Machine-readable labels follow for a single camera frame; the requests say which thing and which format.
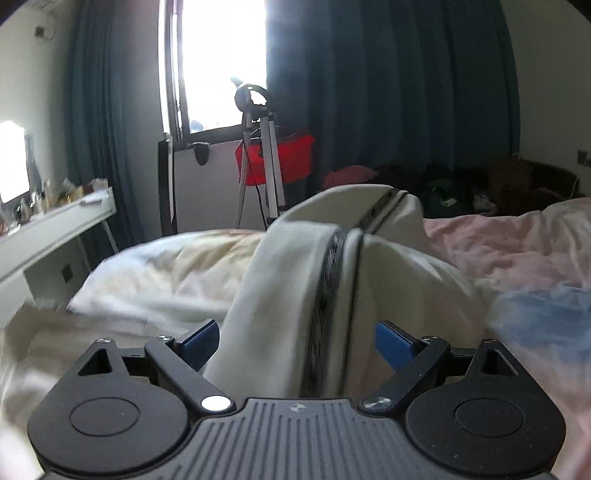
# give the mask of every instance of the vanity table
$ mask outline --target vanity table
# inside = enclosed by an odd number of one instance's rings
[[[25,270],[66,242],[78,240],[90,271],[78,236],[101,223],[113,251],[118,252],[106,222],[116,211],[112,189],[100,190],[35,216],[18,230],[0,237],[0,329],[25,301],[33,299]]]

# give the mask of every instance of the blue curtain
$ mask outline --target blue curtain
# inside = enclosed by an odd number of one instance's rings
[[[66,141],[68,175],[74,183],[86,184],[99,177],[113,187],[117,214],[109,225],[123,249],[142,242],[144,233],[123,138],[121,4],[117,0],[80,3],[66,82]],[[94,264],[112,253],[99,230],[84,238]]]
[[[317,138],[309,196],[330,170],[480,167],[519,149],[519,97],[499,0],[267,0],[279,122]]]

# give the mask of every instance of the wall socket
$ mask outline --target wall socket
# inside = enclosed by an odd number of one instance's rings
[[[577,152],[577,164],[591,168],[591,153],[586,150],[579,150]]]

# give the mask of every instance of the window frame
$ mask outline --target window frame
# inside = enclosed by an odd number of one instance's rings
[[[242,125],[212,128],[200,132],[190,132],[187,93],[183,74],[183,2],[184,0],[165,0],[164,61],[166,101],[168,122],[173,139],[173,150],[183,151],[193,148],[197,142],[218,144],[242,139]]]

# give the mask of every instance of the desk leg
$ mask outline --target desk leg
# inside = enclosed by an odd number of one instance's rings
[[[111,248],[113,249],[113,252],[118,254],[119,248],[117,248],[117,244],[115,243],[115,238],[113,238],[113,234],[111,233],[111,229],[109,227],[109,224],[107,223],[106,220],[103,220],[101,223],[103,224],[103,228],[105,229],[105,233],[107,234],[107,238],[109,239],[109,243],[111,244]]]
[[[76,243],[78,243],[78,250],[80,250],[80,253],[82,254],[82,261],[84,262],[84,266],[86,268],[86,271],[88,273],[92,272],[92,268],[90,267],[90,262],[88,261],[88,255],[86,253],[86,248],[84,248],[84,244],[82,243],[82,240],[80,239],[80,235],[78,235],[76,237]]]

